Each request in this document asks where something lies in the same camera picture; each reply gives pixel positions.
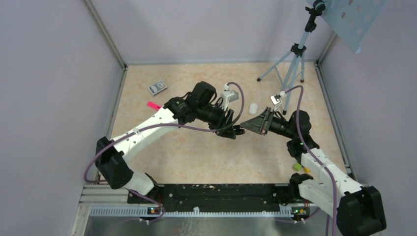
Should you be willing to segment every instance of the green block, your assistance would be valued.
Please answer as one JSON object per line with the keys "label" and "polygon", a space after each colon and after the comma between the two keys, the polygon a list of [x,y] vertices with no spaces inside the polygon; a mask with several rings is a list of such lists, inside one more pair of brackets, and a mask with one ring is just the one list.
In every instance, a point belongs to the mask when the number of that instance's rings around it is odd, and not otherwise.
{"label": "green block", "polygon": [[301,168],[302,168],[302,165],[301,165],[300,163],[296,163],[296,164],[293,166],[293,169],[294,169],[295,171],[299,171],[299,170],[301,170]]}

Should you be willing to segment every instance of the pink object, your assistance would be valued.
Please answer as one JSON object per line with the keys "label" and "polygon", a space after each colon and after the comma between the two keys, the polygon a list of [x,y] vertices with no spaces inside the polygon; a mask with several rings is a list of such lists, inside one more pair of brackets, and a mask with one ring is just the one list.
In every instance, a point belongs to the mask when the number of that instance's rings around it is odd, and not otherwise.
{"label": "pink object", "polygon": [[159,106],[158,104],[155,104],[153,102],[148,102],[148,107],[154,108],[157,111],[161,108],[161,106]]}

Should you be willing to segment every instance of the marble-patterned surface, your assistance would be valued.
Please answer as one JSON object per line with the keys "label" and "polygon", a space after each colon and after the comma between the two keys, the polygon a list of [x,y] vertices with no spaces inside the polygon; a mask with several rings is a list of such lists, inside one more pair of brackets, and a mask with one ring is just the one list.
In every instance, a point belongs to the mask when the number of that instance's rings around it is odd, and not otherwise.
{"label": "marble-patterned surface", "polygon": [[[206,81],[218,91],[226,82],[237,82],[245,96],[245,108],[240,122],[253,118],[248,112],[257,103],[258,114],[272,106],[271,95],[280,91],[274,71],[261,82],[272,63],[175,64],[130,66],[124,84],[112,136],[120,135],[152,116],[155,110],[148,101],[163,105],[170,98],[183,96],[195,84]],[[284,77],[289,63],[279,66]],[[148,86],[163,80],[168,89],[155,97]],[[301,109],[311,117],[313,139],[341,169],[344,163],[326,108],[313,63],[305,65],[304,96]],[[299,91],[292,94],[288,119],[295,110]],[[240,101],[230,106],[236,113]],[[208,128],[195,121],[189,125]],[[143,150],[131,163],[133,169],[149,173],[159,183],[288,183],[295,164],[287,152],[287,138],[269,133],[261,136],[247,131],[236,140],[220,138],[212,133],[181,129],[171,132]]]}

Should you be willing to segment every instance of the deck of cards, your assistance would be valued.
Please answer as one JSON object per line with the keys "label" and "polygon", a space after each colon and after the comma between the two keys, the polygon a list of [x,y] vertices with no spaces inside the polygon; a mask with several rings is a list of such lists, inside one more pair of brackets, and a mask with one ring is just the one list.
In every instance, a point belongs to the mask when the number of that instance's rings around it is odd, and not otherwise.
{"label": "deck of cards", "polygon": [[167,89],[167,85],[162,81],[158,81],[155,84],[148,87],[153,96]]}

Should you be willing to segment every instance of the tripod leg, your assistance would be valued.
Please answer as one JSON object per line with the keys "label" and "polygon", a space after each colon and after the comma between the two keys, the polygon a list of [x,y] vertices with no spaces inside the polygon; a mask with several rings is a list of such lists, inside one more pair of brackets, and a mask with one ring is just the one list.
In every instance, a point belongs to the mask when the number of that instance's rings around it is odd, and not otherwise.
{"label": "tripod leg", "polygon": [[281,63],[285,58],[291,54],[291,51],[287,52],[283,57],[281,57],[271,68],[269,68],[262,76],[260,76],[256,81],[261,81],[268,73],[270,73],[279,63]]}
{"label": "tripod leg", "polygon": [[282,83],[281,90],[285,90],[285,89],[288,88],[287,85],[288,85],[288,82],[290,81],[290,77],[292,75],[292,72],[294,71],[294,66],[295,66],[295,63],[297,61],[297,58],[298,57],[294,55],[293,60],[291,61],[290,68],[288,69],[287,75],[285,76],[285,80]]}
{"label": "tripod leg", "polygon": [[[297,70],[298,70],[299,63],[300,63],[300,58],[297,57],[294,71],[293,71],[293,78],[291,79],[291,84],[289,88],[292,88],[294,86],[294,82],[296,81],[296,78],[297,78]],[[283,115],[287,113],[288,103],[290,102],[290,97],[291,97],[291,92],[287,95],[287,100],[285,101],[285,107],[284,107],[284,110],[282,111]]]}
{"label": "tripod leg", "polygon": [[303,53],[301,57],[301,83],[304,83],[304,61],[305,61],[305,53]]}

